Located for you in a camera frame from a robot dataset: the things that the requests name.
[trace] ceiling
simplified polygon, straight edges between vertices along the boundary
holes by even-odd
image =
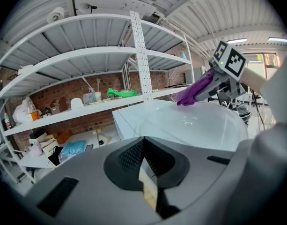
[[[287,38],[282,22],[266,0],[157,0],[153,3],[165,17],[161,26],[186,34],[193,51],[210,56],[220,39],[247,38],[237,44],[269,45],[269,37]],[[72,0],[21,0],[0,32],[10,46],[47,24],[47,15],[63,7],[65,17],[74,15]]]

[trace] black slot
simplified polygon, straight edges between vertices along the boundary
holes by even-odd
[[[213,155],[208,156],[207,160],[210,160],[210,161],[216,162],[216,163],[221,163],[224,165],[228,165],[231,161],[231,159],[224,158],[224,157],[217,157],[217,156],[213,156]]]
[[[37,206],[41,211],[54,217],[68,199],[79,180],[64,178]]]

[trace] black vent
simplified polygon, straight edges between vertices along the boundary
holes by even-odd
[[[37,207],[52,217],[56,216],[78,182],[74,178],[64,178]]]

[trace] cable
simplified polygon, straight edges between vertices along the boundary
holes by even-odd
[[[259,112],[259,108],[258,108],[258,104],[257,104],[257,100],[256,100],[255,91],[254,91],[253,89],[251,89],[251,92],[252,92],[252,96],[253,96],[253,98],[254,98],[254,103],[256,104],[256,109],[257,109],[258,117],[260,117],[261,122],[262,122],[262,124],[263,124],[263,129],[265,130],[265,125],[264,125],[262,116],[261,116],[261,114],[260,114],[260,112]]]

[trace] ceiling light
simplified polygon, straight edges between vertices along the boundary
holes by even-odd
[[[268,38],[268,41],[287,43],[287,39],[280,38],[280,37],[270,37]]]
[[[228,43],[242,43],[242,42],[246,42],[247,38],[240,38],[240,39],[234,39],[234,40],[229,40],[227,41]]]

